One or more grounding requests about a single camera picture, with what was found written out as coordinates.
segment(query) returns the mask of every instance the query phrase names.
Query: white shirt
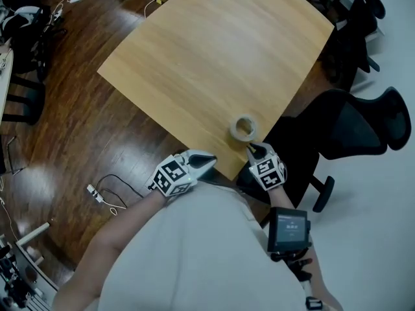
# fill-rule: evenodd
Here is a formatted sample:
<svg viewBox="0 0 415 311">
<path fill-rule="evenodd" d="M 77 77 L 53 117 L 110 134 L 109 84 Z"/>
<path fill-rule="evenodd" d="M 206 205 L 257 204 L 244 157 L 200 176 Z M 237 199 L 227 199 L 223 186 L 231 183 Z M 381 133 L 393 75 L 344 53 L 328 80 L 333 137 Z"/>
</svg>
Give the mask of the white shirt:
<svg viewBox="0 0 415 311">
<path fill-rule="evenodd" d="M 306 310 L 301 284 L 270 260 L 267 242 L 242 197 L 199 183 L 127 245 L 98 310 Z"/>
</svg>

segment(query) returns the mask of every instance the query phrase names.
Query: light wood tabletop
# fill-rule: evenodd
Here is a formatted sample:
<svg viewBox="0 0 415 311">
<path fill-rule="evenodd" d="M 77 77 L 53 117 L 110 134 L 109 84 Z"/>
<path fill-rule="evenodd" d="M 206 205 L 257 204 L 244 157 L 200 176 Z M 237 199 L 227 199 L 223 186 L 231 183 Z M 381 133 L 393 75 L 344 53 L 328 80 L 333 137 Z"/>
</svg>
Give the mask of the light wood tabletop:
<svg viewBox="0 0 415 311">
<path fill-rule="evenodd" d="M 246 143 L 229 127 L 250 114 L 263 140 L 326 44 L 332 24 L 306 0 L 170 0 L 98 72 L 233 179 Z"/>
</svg>

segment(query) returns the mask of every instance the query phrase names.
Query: black cable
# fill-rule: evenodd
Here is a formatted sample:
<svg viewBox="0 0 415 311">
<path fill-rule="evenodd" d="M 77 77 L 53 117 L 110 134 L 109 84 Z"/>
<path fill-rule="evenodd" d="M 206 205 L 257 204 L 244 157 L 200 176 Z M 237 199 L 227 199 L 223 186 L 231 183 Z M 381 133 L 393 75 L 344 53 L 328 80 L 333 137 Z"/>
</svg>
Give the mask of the black cable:
<svg viewBox="0 0 415 311">
<path fill-rule="evenodd" d="M 109 192 L 110 194 L 113 194 L 114 196 L 117 196 L 118 197 L 118 199 L 120 200 L 120 202 L 121 203 L 123 203 L 123 205 L 125 206 L 125 208 L 127 208 L 128 206 L 126 205 L 126 203 L 121 199 L 121 197 L 118 195 L 118 194 L 116 194 L 114 191 L 112 191 L 112 190 L 110 190 L 110 189 L 107 189 L 107 188 L 104 188 L 104 189 L 102 189 L 101 190 L 101 192 L 102 191 L 106 191 L 106 192 Z"/>
<path fill-rule="evenodd" d="M 126 181 L 124 181 L 122 178 L 120 178 L 119 176 L 116 176 L 115 174 L 108 174 L 105 175 L 104 177 L 102 177 L 98 183 L 97 186 L 95 187 L 96 190 L 98 190 L 99 185 L 101 184 L 101 182 L 103 181 L 103 179 L 106 179 L 108 176 L 113 176 L 117 179 L 119 179 L 121 182 L 123 182 L 125 185 L 128 185 L 130 187 L 130 189 L 134 192 L 134 194 L 137 194 L 138 196 L 140 196 L 141 198 L 144 198 L 142 194 L 140 194 L 137 190 L 135 190 L 135 188 L 133 188 L 131 185 L 129 185 Z"/>
</svg>

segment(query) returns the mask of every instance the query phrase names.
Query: person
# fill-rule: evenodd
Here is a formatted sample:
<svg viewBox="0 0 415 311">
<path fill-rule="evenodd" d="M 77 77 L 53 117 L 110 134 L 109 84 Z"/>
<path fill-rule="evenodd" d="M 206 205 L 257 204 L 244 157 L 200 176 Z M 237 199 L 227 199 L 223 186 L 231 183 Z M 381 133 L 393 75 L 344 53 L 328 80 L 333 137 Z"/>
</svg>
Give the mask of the person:
<svg viewBox="0 0 415 311">
<path fill-rule="evenodd" d="M 293 209 L 282 186 L 271 206 Z M 119 213 L 93 237 L 56 311 L 303 311 L 305 292 L 283 262 L 267 255 L 268 237 L 233 189 L 199 182 L 169 201 L 159 191 Z M 342 307 L 326 288 L 313 247 L 313 296 Z"/>
</svg>

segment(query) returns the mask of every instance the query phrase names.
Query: glove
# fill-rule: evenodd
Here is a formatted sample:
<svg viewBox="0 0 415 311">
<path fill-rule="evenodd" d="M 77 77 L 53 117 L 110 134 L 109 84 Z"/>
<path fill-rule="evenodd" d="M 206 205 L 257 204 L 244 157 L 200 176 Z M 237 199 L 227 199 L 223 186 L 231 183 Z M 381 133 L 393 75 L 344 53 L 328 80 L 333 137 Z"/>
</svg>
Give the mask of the glove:
<svg viewBox="0 0 415 311">
<path fill-rule="evenodd" d="M 251 167 L 249 171 L 264 190 L 270 190 L 284 184 L 287 180 L 287 168 L 275 153 L 272 146 L 266 143 L 250 143 L 256 151 L 246 148 Z"/>
<path fill-rule="evenodd" d="M 166 196 L 187 192 L 197 184 L 198 178 L 211 169 L 217 158 L 205 151 L 188 150 L 181 154 L 169 155 L 157 167 L 145 183 L 148 194 L 155 188 Z"/>
</svg>

